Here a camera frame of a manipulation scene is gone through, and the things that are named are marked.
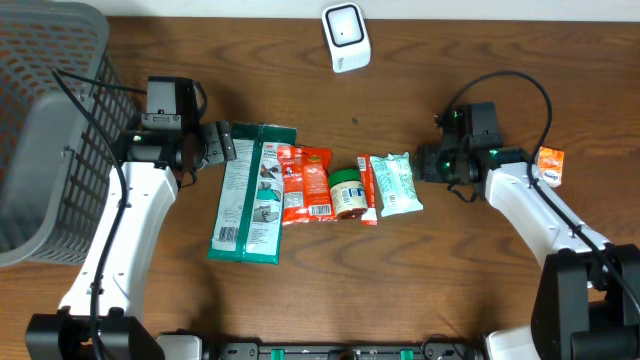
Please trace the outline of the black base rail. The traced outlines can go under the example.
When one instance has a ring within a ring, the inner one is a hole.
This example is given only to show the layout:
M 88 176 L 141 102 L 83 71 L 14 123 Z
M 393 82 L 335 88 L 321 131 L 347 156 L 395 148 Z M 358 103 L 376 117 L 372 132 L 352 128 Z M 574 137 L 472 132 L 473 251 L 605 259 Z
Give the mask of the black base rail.
M 483 360 L 474 343 L 443 334 L 418 342 L 268 343 L 258 338 L 230 339 L 206 347 L 211 360 Z

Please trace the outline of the red stick sachet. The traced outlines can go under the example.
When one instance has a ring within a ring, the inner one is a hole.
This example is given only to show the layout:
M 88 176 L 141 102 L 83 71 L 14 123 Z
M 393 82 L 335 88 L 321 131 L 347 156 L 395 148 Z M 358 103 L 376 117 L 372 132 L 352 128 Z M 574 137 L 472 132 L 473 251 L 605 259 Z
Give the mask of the red stick sachet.
M 376 203 L 375 203 L 375 183 L 374 172 L 369 154 L 360 154 L 357 157 L 361 182 L 365 191 L 368 208 L 361 217 L 361 223 L 366 226 L 376 226 L 378 224 Z

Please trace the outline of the red snack bag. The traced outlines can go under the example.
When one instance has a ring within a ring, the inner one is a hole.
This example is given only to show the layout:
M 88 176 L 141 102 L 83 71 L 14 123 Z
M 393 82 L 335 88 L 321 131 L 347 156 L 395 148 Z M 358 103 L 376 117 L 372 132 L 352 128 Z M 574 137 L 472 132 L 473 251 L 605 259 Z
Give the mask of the red snack bag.
M 280 145 L 284 185 L 282 225 L 336 221 L 327 168 L 329 148 Z

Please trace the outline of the green white package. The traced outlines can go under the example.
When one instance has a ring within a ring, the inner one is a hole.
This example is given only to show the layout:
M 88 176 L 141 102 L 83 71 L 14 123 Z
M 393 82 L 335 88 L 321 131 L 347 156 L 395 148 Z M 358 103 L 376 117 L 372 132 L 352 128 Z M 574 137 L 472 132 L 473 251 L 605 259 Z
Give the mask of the green white package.
M 296 137 L 291 127 L 233 126 L 236 158 L 225 166 L 208 259 L 279 263 L 284 183 L 278 150 Z

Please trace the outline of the small orange carton box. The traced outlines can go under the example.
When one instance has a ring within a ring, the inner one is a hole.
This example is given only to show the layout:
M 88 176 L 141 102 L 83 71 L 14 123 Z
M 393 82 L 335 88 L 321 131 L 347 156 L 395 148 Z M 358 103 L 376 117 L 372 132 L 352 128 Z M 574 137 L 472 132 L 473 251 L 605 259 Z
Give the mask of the small orange carton box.
M 542 178 L 552 188 L 562 183 L 565 154 L 562 150 L 542 146 L 536 158 L 536 165 Z

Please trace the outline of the mint green wipes pack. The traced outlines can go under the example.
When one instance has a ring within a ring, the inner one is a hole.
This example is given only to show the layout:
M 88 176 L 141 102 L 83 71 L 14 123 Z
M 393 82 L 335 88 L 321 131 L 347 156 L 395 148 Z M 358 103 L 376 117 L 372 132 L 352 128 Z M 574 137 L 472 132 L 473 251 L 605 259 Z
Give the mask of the mint green wipes pack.
M 386 157 L 372 156 L 370 161 L 376 177 L 383 208 L 382 217 L 422 211 L 410 165 L 408 152 Z

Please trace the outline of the green lid jar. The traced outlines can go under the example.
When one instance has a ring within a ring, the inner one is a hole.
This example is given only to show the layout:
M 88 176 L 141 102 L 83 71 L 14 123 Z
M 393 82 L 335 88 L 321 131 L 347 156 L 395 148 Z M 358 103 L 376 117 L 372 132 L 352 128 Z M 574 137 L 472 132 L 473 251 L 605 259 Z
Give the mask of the green lid jar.
M 329 176 L 328 182 L 332 205 L 339 220 L 358 218 L 366 213 L 369 206 L 358 170 L 337 171 Z

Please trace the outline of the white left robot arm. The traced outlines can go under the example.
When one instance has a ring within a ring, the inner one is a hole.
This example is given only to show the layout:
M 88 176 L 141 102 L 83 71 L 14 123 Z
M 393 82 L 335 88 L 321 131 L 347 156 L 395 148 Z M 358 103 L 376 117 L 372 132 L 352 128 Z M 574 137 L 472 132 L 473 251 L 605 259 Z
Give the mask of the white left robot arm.
M 126 162 L 110 173 L 93 243 L 54 314 L 32 316 L 33 359 L 206 359 L 205 340 L 180 331 L 152 336 L 142 324 L 144 290 L 164 219 L 179 186 L 169 167 Z

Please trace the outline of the white barcode scanner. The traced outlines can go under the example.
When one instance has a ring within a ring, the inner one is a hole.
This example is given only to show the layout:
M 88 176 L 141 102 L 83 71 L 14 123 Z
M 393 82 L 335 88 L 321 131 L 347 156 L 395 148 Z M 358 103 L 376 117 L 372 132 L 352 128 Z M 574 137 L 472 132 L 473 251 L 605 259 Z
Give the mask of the white barcode scanner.
M 321 21 L 334 73 L 357 70 L 369 64 L 371 43 L 364 16 L 356 3 L 325 8 Z

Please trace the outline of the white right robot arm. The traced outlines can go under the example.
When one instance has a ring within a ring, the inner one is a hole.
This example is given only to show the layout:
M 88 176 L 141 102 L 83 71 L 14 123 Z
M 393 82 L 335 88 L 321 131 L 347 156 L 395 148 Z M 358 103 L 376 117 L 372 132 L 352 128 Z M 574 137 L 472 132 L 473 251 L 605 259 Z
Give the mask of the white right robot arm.
M 417 179 L 473 187 L 497 209 L 542 268 L 528 325 L 485 338 L 488 359 L 636 359 L 639 249 L 614 245 L 582 222 L 518 148 L 422 145 Z

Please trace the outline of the grey plastic shopping basket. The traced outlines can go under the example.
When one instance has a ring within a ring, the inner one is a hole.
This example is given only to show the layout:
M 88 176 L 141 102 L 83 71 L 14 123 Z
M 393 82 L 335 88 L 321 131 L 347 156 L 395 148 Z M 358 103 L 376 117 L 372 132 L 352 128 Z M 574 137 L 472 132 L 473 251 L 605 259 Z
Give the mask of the grey plastic shopping basket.
M 75 2 L 1 4 L 1 263 L 80 264 L 100 221 L 108 140 L 136 112 L 107 50 L 110 28 Z

